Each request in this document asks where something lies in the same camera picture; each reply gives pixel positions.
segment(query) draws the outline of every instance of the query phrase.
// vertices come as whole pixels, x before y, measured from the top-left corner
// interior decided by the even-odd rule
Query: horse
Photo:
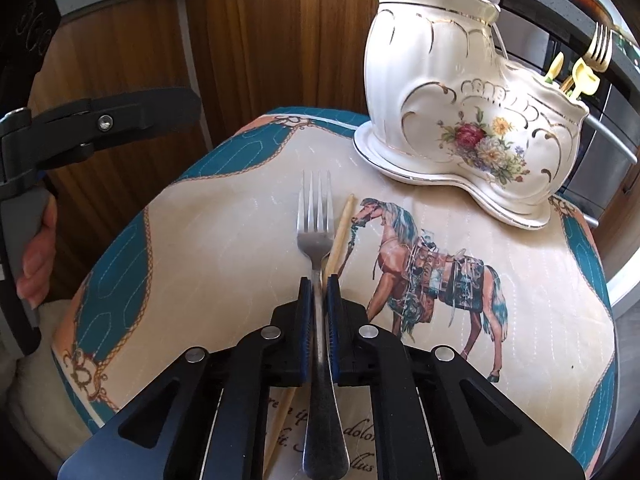
[[[360,212],[351,218],[352,237],[340,270],[353,250],[356,229],[380,218],[383,233],[376,264],[382,276],[367,305],[369,321],[386,305],[393,311],[392,332],[397,336],[403,332],[411,335],[416,322],[431,321],[436,298],[452,306],[452,313],[456,308],[468,310],[471,330],[460,355],[468,358],[484,329],[494,342],[494,368],[487,379],[497,383],[502,368],[502,343],[507,337],[508,312],[495,269],[482,260],[465,256],[464,250],[455,255],[433,251],[434,244],[428,237],[420,236],[411,213],[394,203],[366,198],[360,206]],[[433,283],[443,283],[449,288],[442,290],[439,285],[430,288]],[[469,294],[461,296],[460,291],[470,290],[478,290],[480,296],[471,301]]]

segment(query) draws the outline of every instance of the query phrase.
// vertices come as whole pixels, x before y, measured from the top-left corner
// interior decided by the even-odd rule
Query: table
[[[406,344],[448,344],[468,354],[590,474],[606,440],[616,357],[606,282],[581,214],[552,197],[549,224],[528,232],[489,217],[460,189],[389,180],[353,148],[353,132],[366,120],[277,108],[204,156],[132,220],[84,280],[54,337],[79,414],[96,431],[186,348],[232,346],[292,301],[310,270],[295,239],[302,170],[326,169],[334,209],[349,193],[360,204],[343,296],[369,304],[371,315],[379,312],[372,322],[389,330],[402,315],[395,329]],[[433,263],[438,258],[457,269],[449,272],[452,286],[441,279],[418,300],[410,298],[416,264],[394,274],[390,263],[394,251],[417,247],[430,250],[433,269],[445,269]],[[388,280],[392,293],[381,295]],[[272,390],[273,406],[280,395]],[[271,479],[300,469],[304,397],[296,394],[285,421]],[[339,388],[337,399],[348,478],[375,478],[367,389]]]

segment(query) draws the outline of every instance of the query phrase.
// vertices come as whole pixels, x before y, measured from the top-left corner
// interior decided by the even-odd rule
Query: silver fork
[[[596,31],[593,33],[593,39],[582,56],[586,65],[594,72],[606,72],[611,62],[613,54],[613,31],[605,25],[596,23]],[[574,84],[573,76],[569,76],[560,85],[560,90],[566,92],[571,85]]]
[[[322,207],[322,178],[318,175],[318,200],[314,200],[313,173],[309,179],[309,197],[305,222],[305,176],[298,198],[298,248],[311,260],[314,289],[314,344],[311,367],[311,396],[306,420],[302,469],[312,480],[338,480],[349,470],[338,405],[331,376],[322,299],[321,265],[334,241],[334,207],[331,180],[326,174],[326,218]]]

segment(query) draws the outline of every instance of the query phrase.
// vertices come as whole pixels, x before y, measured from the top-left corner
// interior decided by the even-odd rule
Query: yellow flower
[[[505,133],[513,130],[513,124],[511,124],[504,117],[496,117],[494,122],[491,123],[491,128],[494,134],[503,136]]]

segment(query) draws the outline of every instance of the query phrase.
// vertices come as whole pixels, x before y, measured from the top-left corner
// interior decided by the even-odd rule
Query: gold fork
[[[613,54],[613,31],[605,25],[596,23],[596,31],[593,34],[591,44],[587,52],[582,56],[585,64],[594,72],[606,72]],[[569,76],[560,85],[560,91],[567,92],[574,84],[573,76]]]

